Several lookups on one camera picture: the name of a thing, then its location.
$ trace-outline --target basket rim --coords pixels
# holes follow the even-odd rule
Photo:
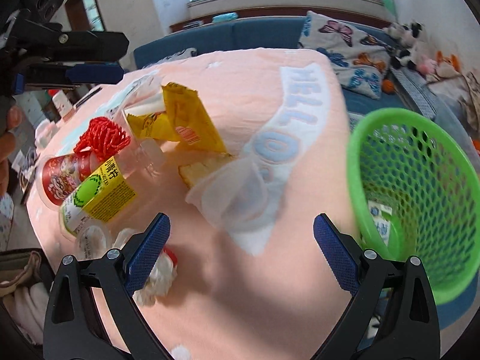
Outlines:
[[[395,260],[395,256],[388,250],[380,234],[378,234],[374,221],[369,213],[367,199],[362,186],[359,158],[362,147],[361,143],[371,131],[371,126],[378,124],[382,120],[392,118],[398,120],[400,125],[403,124],[402,118],[405,118],[406,122],[407,120],[415,119],[419,124],[418,127],[428,126],[428,129],[434,131],[435,135],[441,135],[442,140],[445,141],[442,143],[447,151],[451,152],[456,149],[462,158],[460,161],[464,162],[462,168],[464,168],[466,173],[467,183],[472,188],[472,199],[475,202],[480,202],[480,180],[475,169],[457,142],[440,126],[414,111],[402,108],[384,108],[369,113],[359,121],[350,137],[347,152],[347,181],[349,184],[351,204],[361,235],[368,240],[368,243],[375,248],[382,258],[389,260]],[[467,288],[477,273],[480,266],[480,215],[477,215],[476,228],[474,243],[478,247],[476,249],[474,248],[470,253],[470,258],[465,264],[466,268],[464,273],[458,275],[457,279],[449,288],[432,288],[436,304],[444,304],[457,298]]]

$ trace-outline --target pillow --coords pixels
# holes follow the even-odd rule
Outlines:
[[[309,11],[298,47],[327,56],[345,89],[380,98],[390,63],[390,46],[381,40],[352,25]]]
[[[171,61],[179,61],[180,59],[187,59],[193,56],[197,56],[197,49],[194,47],[189,47],[188,49],[176,52],[175,54],[166,56],[165,58],[160,59],[157,62],[154,62],[153,64],[148,64],[147,66],[144,66],[143,68],[149,68],[150,66],[153,65],[159,65],[164,62],[171,62]]]

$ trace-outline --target pink butterfly print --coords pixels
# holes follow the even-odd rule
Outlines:
[[[348,44],[349,47],[352,47],[353,30],[350,27],[347,27],[345,24],[339,23],[335,20],[328,20],[327,24],[320,28],[318,32],[324,34],[337,32],[340,34],[345,43]]]

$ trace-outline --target orange butterfly print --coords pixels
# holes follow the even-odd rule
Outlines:
[[[383,74],[383,71],[386,69],[386,64],[383,61],[373,62],[370,61],[366,52],[361,52],[358,54],[358,59],[353,60],[354,65],[366,65],[374,66],[377,70]]]

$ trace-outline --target bread slice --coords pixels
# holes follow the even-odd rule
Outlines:
[[[178,174],[187,187],[192,188],[200,179],[203,179],[230,161],[233,161],[234,158],[231,154],[217,153],[214,157],[209,157],[204,161],[179,166]]]

